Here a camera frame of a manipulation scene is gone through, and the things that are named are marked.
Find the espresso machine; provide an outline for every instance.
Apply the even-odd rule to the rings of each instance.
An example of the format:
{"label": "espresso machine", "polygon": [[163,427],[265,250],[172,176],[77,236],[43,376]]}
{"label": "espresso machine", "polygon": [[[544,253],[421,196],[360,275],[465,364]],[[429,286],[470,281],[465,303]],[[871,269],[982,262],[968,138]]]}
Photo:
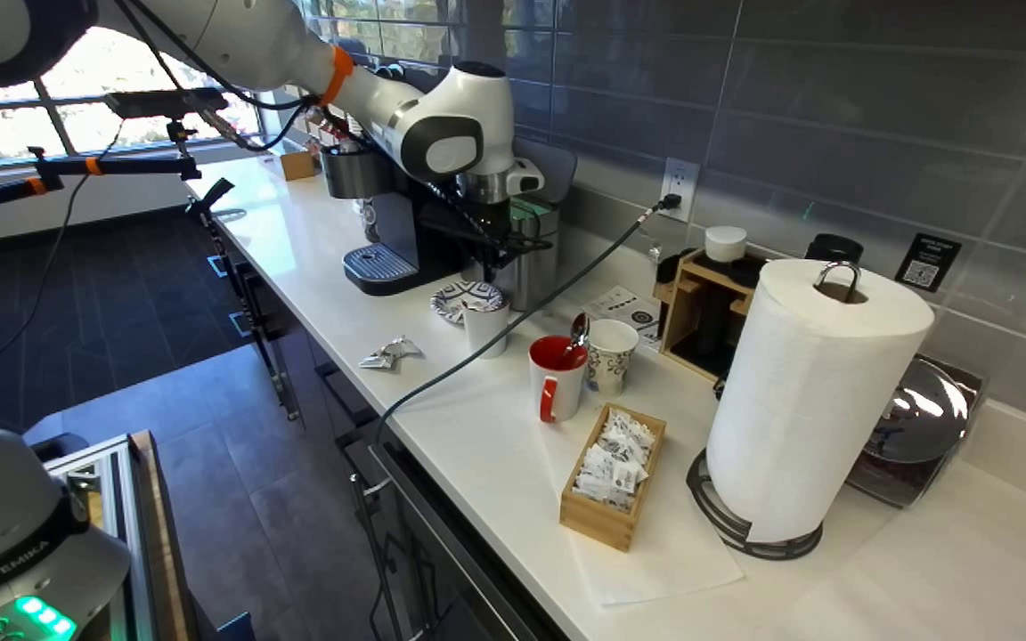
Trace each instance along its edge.
{"label": "espresso machine", "polygon": [[330,146],[322,164],[335,201],[360,201],[366,244],[347,253],[342,269],[366,297],[392,297],[451,269],[497,286],[513,310],[528,310],[553,288],[559,203],[550,201],[563,193],[477,203],[451,180],[406,179],[374,146]]}

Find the green light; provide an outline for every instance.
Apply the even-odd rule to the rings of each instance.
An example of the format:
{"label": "green light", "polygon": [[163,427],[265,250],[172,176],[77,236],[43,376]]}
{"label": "green light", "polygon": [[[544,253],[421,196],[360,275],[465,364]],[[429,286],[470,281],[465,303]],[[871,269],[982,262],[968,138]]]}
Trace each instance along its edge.
{"label": "green light", "polygon": [[21,614],[43,614],[43,597],[16,597]]}
{"label": "green light", "polygon": [[72,641],[77,623],[43,597],[13,597],[13,609],[32,625],[34,641]]}

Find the white countertop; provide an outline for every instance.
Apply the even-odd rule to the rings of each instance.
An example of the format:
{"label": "white countertop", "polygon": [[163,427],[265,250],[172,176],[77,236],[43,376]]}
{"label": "white countertop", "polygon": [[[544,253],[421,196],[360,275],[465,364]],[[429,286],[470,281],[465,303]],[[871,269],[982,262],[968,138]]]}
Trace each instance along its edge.
{"label": "white countertop", "polygon": [[[362,229],[356,206],[335,203],[322,179],[286,180],[271,160],[203,170],[203,185],[220,176],[234,180],[218,203],[224,233],[376,408],[465,355],[464,331],[431,306],[457,276],[398,297],[362,297],[347,281],[342,253],[362,244]],[[632,388],[615,399],[671,427],[632,553],[559,527],[559,489],[602,399],[585,396],[579,413],[559,427],[539,422],[522,349],[615,286],[632,260],[619,253],[600,266],[567,303],[522,325],[497,360],[470,364],[392,420],[567,633],[1026,637],[1026,489],[988,471],[989,455],[958,455],[907,510],[844,489],[813,555],[749,560],[719,545],[684,489],[714,420],[709,381],[654,345],[642,349]],[[396,374],[356,367],[396,335],[413,339],[424,360],[401,360]]]}

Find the robotic arm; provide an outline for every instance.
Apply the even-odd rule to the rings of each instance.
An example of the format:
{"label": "robotic arm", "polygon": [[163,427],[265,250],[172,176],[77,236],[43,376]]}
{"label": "robotic arm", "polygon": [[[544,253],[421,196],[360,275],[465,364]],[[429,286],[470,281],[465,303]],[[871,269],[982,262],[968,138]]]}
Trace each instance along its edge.
{"label": "robotic arm", "polygon": [[415,92],[311,37],[292,0],[0,0],[0,85],[49,71],[88,24],[148,39],[231,85],[300,85],[360,121],[410,179],[457,179],[475,203],[543,187],[513,158],[508,81],[496,68],[458,64]]}

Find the electrical cable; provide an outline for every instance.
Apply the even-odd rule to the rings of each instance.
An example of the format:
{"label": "electrical cable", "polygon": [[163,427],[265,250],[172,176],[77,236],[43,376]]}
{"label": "electrical cable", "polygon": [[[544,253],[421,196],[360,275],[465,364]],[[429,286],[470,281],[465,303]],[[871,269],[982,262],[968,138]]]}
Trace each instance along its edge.
{"label": "electrical cable", "polygon": [[237,95],[243,104],[250,107],[259,107],[259,111],[292,111],[300,107],[303,98],[286,98],[286,104],[266,104],[266,98],[255,98],[250,95],[244,89],[237,89],[234,81],[229,81],[220,71],[215,71],[177,32],[172,32],[172,24],[148,11],[144,0],[119,0],[122,8],[133,3],[136,11],[144,11],[144,18],[153,22],[158,32],[163,32],[163,39],[172,39],[199,71],[205,71],[210,78],[218,78],[231,95]]}
{"label": "electrical cable", "polygon": [[224,129],[231,129],[224,119],[218,119],[215,111],[199,111],[199,119],[218,129],[224,138],[231,138],[234,146],[250,149],[250,152],[266,152],[271,146],[286,142],[292,123],[300,121],[300,113],[311,111],[311,104],[300,104],[292,111],[292,119],[278,129],[273,138],[265,138],[265,142],[250,142],[244,135],[229,135]]}
{"label": "electrical cable", "polygon": [[550,297],[543,297],[539,303],[532,303],[513,325],[505,325],[496,339],[489,339],[477,352],[470,352],[465,360],[451,364],[448,371],[442,371],[438,376],[410,388],[401,399],[396,399],[381,415],[376,427],[385,427],[410,399],[424,396],[429,388],[442,386],[445,376],[465,371],[475,360],[486,355],[486,349],[505,341],[505,335],[513,335],[528,316],[535,316],[539,310],[544,310],[553,299],[559,299],[563,291],[570,291],[579,276],[588,276],[600,262],[607,262],[654,210],[671,210],[680,206],[680,196],[661,196],[659,203],[651,203],[636,220],[632,220],[613,244],[607,244],[596,260],[588,260],[578,275],[570,275],[563,286],[556,286]]}
{"label": "electrical cable", "polygon": [[153,43],[153,37],[144,27],[144,22],[133,13],[133,8],[123,0],[119,0],[119,11],[123,13],[123,22],[133,24],[133,32],[146,43],[146,50],[158,58],[158,68],[167,76],[167,81],[182,92],[182,78],[167,68],[159,46]]}
{"label": "electrical cable", "polygon": [[[113,138],[95,152],[95,160],[104,160],[104,158],[119,146],[122,132],[123,132],[123,121],[119,121]],[[65,203],[60,229],[58,229],[58,236],[52,236],[52,241],[49,241],[49,250],[45,250],[45,260],[43,260],[43,266],[40,266],[40,288],[34,288],[28,310],[21,313],[16,326],[0,341],[0,355],[28,331],[32,316],[34,316],[40,306],[43,306],[45,288],[49,288],[49,275],[52,275],[52,262],[58,262],[58,253],[60,253],[65,236],[66,236],[66,229],[72,229],[72,220],[73,220],[77,193],[84,187],[88,179],[92,179],[92,176],[83,176],[77,185],[72,187],[72,196],[66,196],[66,203]]]}

